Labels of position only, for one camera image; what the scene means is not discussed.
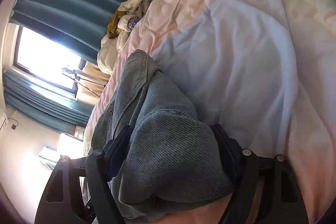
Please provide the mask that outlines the blue denim jeans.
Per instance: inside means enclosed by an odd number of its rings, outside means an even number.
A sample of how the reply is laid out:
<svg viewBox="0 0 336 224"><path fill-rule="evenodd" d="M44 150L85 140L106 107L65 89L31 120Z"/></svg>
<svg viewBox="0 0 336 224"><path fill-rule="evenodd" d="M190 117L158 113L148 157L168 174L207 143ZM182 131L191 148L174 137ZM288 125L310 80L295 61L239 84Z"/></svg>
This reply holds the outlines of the blue denim jeans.
<svg viewBox="0 0 336 224"><path fill-rule="evenodd" d="M94 129L91 150L104 147L124 126L133 130L128 153L109 187L127 223L155 222L232 192L212 130L141 50L125 61L117 90Z"/></svg>

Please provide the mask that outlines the teal left curtain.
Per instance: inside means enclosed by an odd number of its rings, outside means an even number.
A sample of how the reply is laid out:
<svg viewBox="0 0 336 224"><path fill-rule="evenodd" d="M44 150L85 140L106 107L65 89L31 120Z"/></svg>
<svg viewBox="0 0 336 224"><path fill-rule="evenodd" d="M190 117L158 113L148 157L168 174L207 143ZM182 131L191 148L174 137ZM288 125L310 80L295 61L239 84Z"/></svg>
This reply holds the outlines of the teal left curtain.
<svg viewBox="0 0 336 224"><path fill-rule="evenodd" d="M57 95L23 77L3 72L4 99L31 119L58 132L86 127L93 107Z"/></svg>

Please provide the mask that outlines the peach sweater on rack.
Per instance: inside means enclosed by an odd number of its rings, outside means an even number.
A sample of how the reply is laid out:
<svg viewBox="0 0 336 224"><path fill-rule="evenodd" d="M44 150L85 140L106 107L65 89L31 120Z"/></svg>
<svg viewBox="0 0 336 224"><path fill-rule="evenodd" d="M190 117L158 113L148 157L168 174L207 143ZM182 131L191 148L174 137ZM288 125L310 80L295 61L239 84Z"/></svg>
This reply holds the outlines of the peach sweater on rack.
<svg viewBox="0 0 336 224"><path fill-rule="evenodd" d="M94 106L98 102L110 75L100 71L97 65L87 62L81 70L84 77L80 77L77 85L77 101Z"/></svg>

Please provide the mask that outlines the window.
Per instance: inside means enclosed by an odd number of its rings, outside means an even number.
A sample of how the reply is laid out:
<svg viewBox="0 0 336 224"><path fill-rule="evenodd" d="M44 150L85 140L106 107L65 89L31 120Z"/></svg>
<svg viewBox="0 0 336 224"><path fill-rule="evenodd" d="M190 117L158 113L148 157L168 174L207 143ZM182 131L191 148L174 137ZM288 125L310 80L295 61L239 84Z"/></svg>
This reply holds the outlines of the window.
<svg viewBox="0 0 336 224"><path fill-rule="evenodd" d="M68 48L28 29L19 27L14 51L14 66L48 84L77 92L77 84L63 74L78 69L81 57Z"/></svg>

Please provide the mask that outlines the cream puffer jacket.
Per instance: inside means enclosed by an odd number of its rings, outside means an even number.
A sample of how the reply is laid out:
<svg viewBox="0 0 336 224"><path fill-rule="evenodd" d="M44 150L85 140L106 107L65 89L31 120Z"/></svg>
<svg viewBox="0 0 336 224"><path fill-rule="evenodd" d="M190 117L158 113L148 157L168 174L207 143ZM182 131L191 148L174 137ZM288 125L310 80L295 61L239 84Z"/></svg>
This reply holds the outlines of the cream puffer jacket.
<svg viewBox="0 0 336 224"><path fill-rule="evenodd" d="M117 61L128 37L136 24L145 16L147 10L153 0L127 0L122 2L116 10L125 11L119 23L120 31L115 38L108 38L106 35L101 40L101 49L97 54L97 65L107 75L113 72L114 64Z"/></svg>

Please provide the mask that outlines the mustard yellow garment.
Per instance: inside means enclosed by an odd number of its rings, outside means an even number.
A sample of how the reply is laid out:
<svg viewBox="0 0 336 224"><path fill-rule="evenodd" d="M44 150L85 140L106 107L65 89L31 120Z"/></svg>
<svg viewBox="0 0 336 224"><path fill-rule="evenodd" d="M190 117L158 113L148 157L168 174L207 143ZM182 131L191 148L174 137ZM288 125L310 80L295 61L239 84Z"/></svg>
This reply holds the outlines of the mustard yellow garment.
<svg viewBox="0 0 336 224"><path fill-rule="evenodd" d="M108 27L107 27L108 38L112 39L118 36L120 32L118 30L118 23L124 15L126 15L125 11L120 11L120 10L115 11L114 15L112 16L111 20L108 23Z"/></svg>

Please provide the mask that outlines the pastel tie-dye duvet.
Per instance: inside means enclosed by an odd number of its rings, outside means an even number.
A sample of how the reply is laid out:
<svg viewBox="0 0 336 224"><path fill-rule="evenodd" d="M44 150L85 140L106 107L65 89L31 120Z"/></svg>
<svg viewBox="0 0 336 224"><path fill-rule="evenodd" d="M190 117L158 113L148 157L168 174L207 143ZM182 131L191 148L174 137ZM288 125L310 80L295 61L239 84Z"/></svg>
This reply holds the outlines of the pastel tie-dye duvet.
<svg viewBox="0 0 336 224"><path fill-rule="evenodd" d="M86 153L137 50L187 96L202 123L221 125L258 156L283 155L309 223L323 217L335 199L335 0L153 0L94 107ZM232 192L151 223L217 223Z"/></svg>

